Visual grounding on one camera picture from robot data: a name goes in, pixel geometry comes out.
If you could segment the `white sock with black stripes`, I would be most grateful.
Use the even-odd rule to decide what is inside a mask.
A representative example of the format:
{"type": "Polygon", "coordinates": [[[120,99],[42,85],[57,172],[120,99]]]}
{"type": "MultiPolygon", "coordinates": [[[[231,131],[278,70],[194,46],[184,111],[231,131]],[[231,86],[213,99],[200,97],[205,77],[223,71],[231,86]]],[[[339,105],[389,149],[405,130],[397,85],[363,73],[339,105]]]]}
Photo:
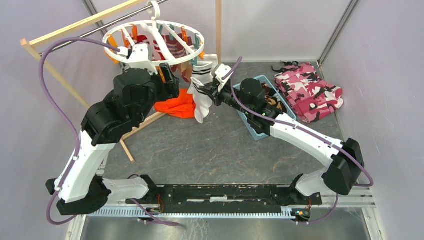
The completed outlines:
{"type": "Polygon", "coordinates": [[[214,70],[219,64],[217,54],[205,54],[203,59],[193,66],[192,77],[202,83],[209,83],[212,81],[211,71],[214,70]]]}

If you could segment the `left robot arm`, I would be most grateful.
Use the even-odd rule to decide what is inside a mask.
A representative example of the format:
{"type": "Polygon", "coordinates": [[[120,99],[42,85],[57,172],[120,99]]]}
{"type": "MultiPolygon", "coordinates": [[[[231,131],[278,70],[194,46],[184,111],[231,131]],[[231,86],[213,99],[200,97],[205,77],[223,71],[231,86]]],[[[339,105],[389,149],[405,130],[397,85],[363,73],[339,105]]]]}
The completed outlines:
{"type": "Polygon", "coordinates": [[[158,102],[179,96],[179,79],[167,63],[158,73],[129,68],[113,80],[113,90],[86,112],[78,134],[77,157],[63,173],[46,182],[62,216],[88,215],[105,204],[128,199],[153,203],[157,190],[149,177],[111,180],[97,174],[98,168],[123,136],[143,123],[158,102]]]}

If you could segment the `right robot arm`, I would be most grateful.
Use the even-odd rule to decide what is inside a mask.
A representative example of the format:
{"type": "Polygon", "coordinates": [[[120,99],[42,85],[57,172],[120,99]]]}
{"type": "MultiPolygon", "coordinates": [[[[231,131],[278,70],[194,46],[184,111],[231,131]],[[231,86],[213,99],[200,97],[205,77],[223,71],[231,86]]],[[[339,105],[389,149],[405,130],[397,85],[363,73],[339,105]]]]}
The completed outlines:
{"type": "Polygon", "coordinates": [[[352,138],[342,141],[328,137],[292,119],[266,101],[266,90],[258,80],[244,79],[238,88],[222,85],[217,79],[206,84],[194,80],[193,85],[216,106],[224,103],[243,113],[258,134],[288,142],[323,165],[321,170],[301,174],[292,182],[288,196],[293,203],[302,204],[314,193],[327,190],[347,196],[357,185],[365,169],[360,144],[352,138]]]}

